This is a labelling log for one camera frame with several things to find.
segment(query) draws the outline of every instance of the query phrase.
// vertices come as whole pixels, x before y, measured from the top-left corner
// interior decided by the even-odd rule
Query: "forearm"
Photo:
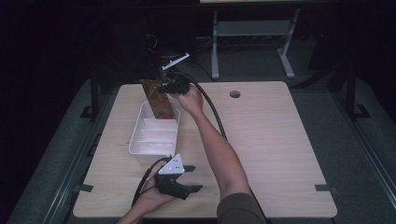
[[[145,214],[146,213],[139,206],[134,205],[117,224],[137,224],[140,218]]]
[[[207,159],[218,181],[220,198],[236,192],[249,194],[248,178],[233,147],[204,113],[197,113],[192,117],[198,126]]]

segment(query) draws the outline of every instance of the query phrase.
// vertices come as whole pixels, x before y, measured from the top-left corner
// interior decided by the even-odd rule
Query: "wrist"
[[[144,209],[144,206],[141,206],[136,202],[136,204],[134,204],[134,206],[117,224],[136,224],[145,214],[148,213],[149,212]]]

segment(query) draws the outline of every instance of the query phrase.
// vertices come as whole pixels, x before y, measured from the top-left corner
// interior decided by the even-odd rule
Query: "human arm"
[[[191,86],[187,94],[172,96],[179,100],[197,124],[207,159],[219,185],[220,198],[234,193],[251,194],[248,178],[238,155],[204,113],[204,100],[200,91]]]
[[[157,210],[163,204],[175,199],[172,196],[161,194],[155,187],[154,178],[150,178],[146,182],[142,192],[136,203],[117,224],[136,224],[144,215]]]

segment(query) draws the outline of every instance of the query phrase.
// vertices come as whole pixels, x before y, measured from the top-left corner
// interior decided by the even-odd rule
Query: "table leg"
[[[294,13],[293,13],[293,18],[290,21],[289,28],[286,33],[285,44],[283,45],[283,47],[281,49],[277,50],[280,61],[282,62],[283,68],[285,69],[286,75],[288,76],[289,79],[294,79],[294,73],[293,73],[293,70],[291,69],[291,66],[290,66],[290,63],[289,63],[289,60],[288,60],[288,57],[286,56],[286,54],[288,53],[290,41],[293,36],[294,28],[296,27],[297,18],[298,18],[299,14],[300,14],[300,9],[299,8],[295,9]]]
[[[213,13],[213,48],[212,48],[212,78],[219,79],[218,64],[218,12]]]

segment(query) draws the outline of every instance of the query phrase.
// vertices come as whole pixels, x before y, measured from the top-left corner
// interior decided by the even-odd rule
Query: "hand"
[[[171,96],[178,99],[180,105],[193,117],[203,113],[204,99],[201,92],[195,86],[190,85],[190,90],[185,95],[171,94]]]
[[[117,223],[118,224],[136,224],[139,219],[160,208],[163,204],[168,203],[175,198],[166,194],[161,194],[155,187],[154,178],[150,178],[146,181],[145,186],[142,189],[142,193],[137,199],[134,206],[122,217]]]
[[[146,184],[142,189],[142,193],[140,194],[134,206],[141,206],[141,208],[145,209],[147,213],[150,213],[160,208],[163,204],[169,203],[174,199],[175,197],[161,194],[157,187],[155,187],[154,178],[150,178],[148,181],[146,181]]]

